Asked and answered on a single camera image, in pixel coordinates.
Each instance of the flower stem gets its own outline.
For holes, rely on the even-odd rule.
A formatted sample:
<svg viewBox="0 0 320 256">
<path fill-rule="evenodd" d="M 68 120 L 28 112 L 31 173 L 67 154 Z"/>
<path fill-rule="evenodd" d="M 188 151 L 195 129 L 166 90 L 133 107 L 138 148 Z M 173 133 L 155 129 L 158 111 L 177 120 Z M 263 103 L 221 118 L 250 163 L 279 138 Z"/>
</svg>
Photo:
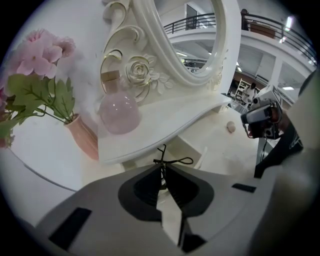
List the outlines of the flower stem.
<svg viewBox="0 0 320 256">
<path fill-rule="evenodd" d="M 32 94 L 34 95 L 38 100 L 40 101 L 43 101 L 45 103 L 45 105 L 47 105 L 48 107 L 50 107 L 51 109 L 55 109 L 55 111 L 60 115 L 62 116 L 66 121 L 68 122 L 72 122 L 72 120 L 70 119 L 70 116 L 69 117 L 66 117 L 64 116 L 63 114 L 61 114 L 61 112 L 54 106 L 54 104 L 50 104 L 47 100 L 45 100 L 44 98 L 42 98 L 41 96 L 35 94 L 32 90 L 32 88 L 30 90 L 26 90 L 29 94 Z M 55 101 L 56 99 L 56 86 L 54 86 L 54 99 L 53 99 L 53 102 Z"/>
<path fill-rule="evenodd" d="M 40 113 L 43 113 L 43 114 L 45 114 L 45 115 L 48 115 L 48 116 L 50 116 L 50 117 L 53 117 L 54 119 L 57 119 L 57 120 L 59 120 L 59 121 L 62 122 L 62 123 L 65 123 L 65 122 L 62 121 L 61 119 L 55 117 L 55 116 L 52 115 L 52 114 L 49 114 L 48 112 L 46 112 L 46 111 L 44 111 L 44 110 L 42 110 L 42 109 L 37 108 L 36 111 L 38 111 L 38 112 L 40 112 Z"/>
<path fill-rule="evenodd" d="M 58 112 L 58 114 L 60 115 L 60 116 L 64 116 L 63 114 L 61 114 L 61 112 L 55 107 L 55 100 L 56 100 L 56 97 L 57 97 L 57 95 L 56 95 L 56 81 L 54 81 L 54 98 L 53 98 L 53 100 L 52 100 L 52 108 L 54 108 L 57 112 Z M 68 119 L 67 117 L 64 117 L 64 119 L 66 120 L 66 121 L 68 121 L 68 122 L 72 122 L 72 120 L 70 120 L 70 119 Z"/>
</svg>

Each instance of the ornate mirror frame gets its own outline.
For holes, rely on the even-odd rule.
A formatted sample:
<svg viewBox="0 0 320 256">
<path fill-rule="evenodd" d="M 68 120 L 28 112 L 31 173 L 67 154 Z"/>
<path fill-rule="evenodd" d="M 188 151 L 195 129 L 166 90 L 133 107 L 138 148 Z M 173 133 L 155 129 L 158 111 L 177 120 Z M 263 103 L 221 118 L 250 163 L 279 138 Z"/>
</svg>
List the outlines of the ornate mirror frame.
<svg viewBox="0 0 320 256">
<path fill-rule="evenodd" d="M 135 94 L 142 119 L 135 130 L 121 136 L 98 125 L 101 162 L 123 163 L 143 156 L 208 111 L 223 110 L 231 101 L 220 94 L 220 84 L 228 90 L 235 72 L 241 16 L 237 0 L 211 1 L 217 24 L 212 55 L 200 72 L 193 74 L 177 57 L 154 0 L 103 0 L 103 18 L 111 22 L 111 28 L 100 73 L 119 70 Z M 100 88 L 104 94 L 102 82 Z"/>
<path fill-rule="evenodd" d="M 103 17 L 111 21 L 111 31 L 106 43 L 101 72 L 119 69 L 123 77 L 133 85 L 137 101 L 148 97 L 148 103 L 158 101 L 151 95 L 156 89 L 167 99 L 165 90 L 175 88 L 174 96 L 194 94 L 181 87 L 200 88 L 219 85 L 222 63 L 227 51 L 226 11 L 222 0 L 212 0 L 216 16 L 216 37 L 212 55 L 205 66 L 193 74 L 181 63 L 167 37 L 154 0 L 119 0 L 107 3 Z M 143 74 L 135 69 L 142 68 Z"/>
</svg>

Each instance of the white vanity table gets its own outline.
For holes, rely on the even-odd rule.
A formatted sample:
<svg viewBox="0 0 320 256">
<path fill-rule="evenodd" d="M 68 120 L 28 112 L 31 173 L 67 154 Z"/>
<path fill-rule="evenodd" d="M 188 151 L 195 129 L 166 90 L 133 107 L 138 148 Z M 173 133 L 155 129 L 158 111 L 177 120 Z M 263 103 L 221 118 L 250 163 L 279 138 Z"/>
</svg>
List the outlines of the white vanity table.
<svg viewBox="0 0 320 256">
<path fill-rule="evenodd" d="M 45 28 L 57 36 L 69 36 L 74 39 L 80 53 L 76 59 L 75 68 L 70 69 L 67 75 L 71 77 L 73 85 L 76 99 L 75 111 L 80 113 L 83 121 L 98 134 L 100 133 L 97 125 L 99 117 L 95 112 L 95 102 L 97 90 L 101 90 L 99 87 L 101 56 L 111 29 L 110 24 L 102 18 L 104 8 L 105 5 L 101 0 L 64 1 L 63 3 L 55 0 L 46 1 L 25 24 L 12 45 L 15 48 L 23 36 L 39 28 Z M 221 52 L 226 49 L 220 44 L 217 50 Z M 163 71 L 163 67 L 157 66 L 157 68 L 160 72 Z M 187 89 L 183 91 L 193 96 L 193 93 L 188 92 Z M 177 90 L 173 88 L 165 93 L 175 96 Z M 99 141 L 99 148 L 103 148 L 106 157 L 110 158 L 105 160 L 106 157 L 104 157 L 104 163 L 87 157 L 78 148 L 70 132 L 60 122 L 47 116 L 32 117 L 22 126 L 16 126 L 15 141 L 11 150 L 26 166 L 40 176 L 75 191 L 92 181 L 119 174 L 133 166 L 152 164 L 152 159 L 157 155 L 156 148 L 169 140 L 173 141 L 171 147 L 173 149 L 169 150 L 168 157 L 175 157 L 179 154 L 177 144 L 174 144 L 177 137 L 180 142 L 185 143 L 191 151 L 195 152 L 194 156 L 185 155 L 185 157 L 194 157 L 195 162 L 207 147 L 201 170 L 228 175 L 253 175 L 258 140 L 247 138 L 241 125 L 240 114 L 234 110 L 227 109 L 219 114 L 211 111 L 215 107 L 226 105 L 230 99 L 222 96 L 218 91 L 211 91 L 209 94 L 212 98 L 208 96 L 201 98 L 198 95 L 198 102 L 197 96 L 192 97 L 194 105 L 185 104 L 181 113 L 177 108 L 169 109 L 168 113 L 177 113 L 169 117 L 165 112 L 157 116 L 156 107 L 149 108 L 147 103 L 150 102 L 147 101 L 140 107 L 144 117 L 149 115 L 148 118 L 151 120 L 149 126 L 144 122 L 146 119 L 141 122 L 140 126 L 145 127 L 145 131 L 140 127 L 121 139 L 110 138 L 110 136 L 106 139 L 104 135 L 99 134 L 100 139 L 106 139 L 104 143 Z M 177 98 L 176 104 L 178 101 L 182 101 L 178 104 L 179 106 L 183 105 L 182 97 Z M 161 102 L 157 99 L 155 104 L 161 105 Z M 189 113 L 188 117 L 183 118 L 186 113 Z M 159 130 L 155 130 L 153 126 L 161 117 L 168 119 L 161 121 L 164 126 L 157 125 Z M 233 134 L 226 129 L 228 121 L 235 122 L 236 131 Z M 138 142 L 140 148 L 135 150 Z"/>
</svg>

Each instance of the shelf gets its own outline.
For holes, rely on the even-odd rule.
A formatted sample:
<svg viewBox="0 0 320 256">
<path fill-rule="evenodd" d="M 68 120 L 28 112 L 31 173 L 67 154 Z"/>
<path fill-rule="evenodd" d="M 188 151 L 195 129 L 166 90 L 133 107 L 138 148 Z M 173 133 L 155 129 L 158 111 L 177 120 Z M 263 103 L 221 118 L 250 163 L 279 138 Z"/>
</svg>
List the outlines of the shelf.
<svg viewBox="0 0 320 256">
<path fill-rule="evenodd" d="M 110 165 L 140 157 L 177 136 L 208 111 L 230 102 L 230 98 L 215 92 L 143 105 L 139 108 L 139 126 L 122 135 L 109 133 L 100 121 L 99 161 Z"/>
</svg>

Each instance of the ceiling light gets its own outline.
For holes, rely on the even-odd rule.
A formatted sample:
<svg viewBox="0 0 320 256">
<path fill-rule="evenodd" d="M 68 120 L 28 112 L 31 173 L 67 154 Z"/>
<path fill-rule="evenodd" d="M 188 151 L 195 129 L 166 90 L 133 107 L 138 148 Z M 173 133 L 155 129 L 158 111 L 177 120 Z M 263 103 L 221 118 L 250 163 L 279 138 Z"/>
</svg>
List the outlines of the ceiling light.
<svg viewBox="0 0 320 256">
<path fill-rule="evenodd" d="M 290 28 L 291 28 L 291 25 L 292 25 L 292 21 L 293 21 L 293 18 L 292 17 L 288 17 L 287 19 L 286 19 L 286 27 L 290 30 Z"/>
<path fill-rule="evenodd" d="M 287 38 L 286 38 L 285 36 L 282 37 L 282 39 L 280 39 L 279 43 L 282 44 L 284 41 L 286 41 L 286 39 L 287 39 Z"/>
<path fill-rule="evenodd" d="M 293 88 L 291 86 L 287 86 L 287 87 L 282 87 L 282 89 L 289 91 L 289 90 L 294 90 L 295 88 Z"/>
<path fill-rule="evenodd" d="M 183 53 L 181 53 L 181 52 L 176 52 L 176 54 L 179 54 L 179 55 L 184 56 L 184 57 L 187 57 L 187 56 L 188 56 L 188 55 L 185 55 L 185 54 L 183 54 Z"/>
</svg>

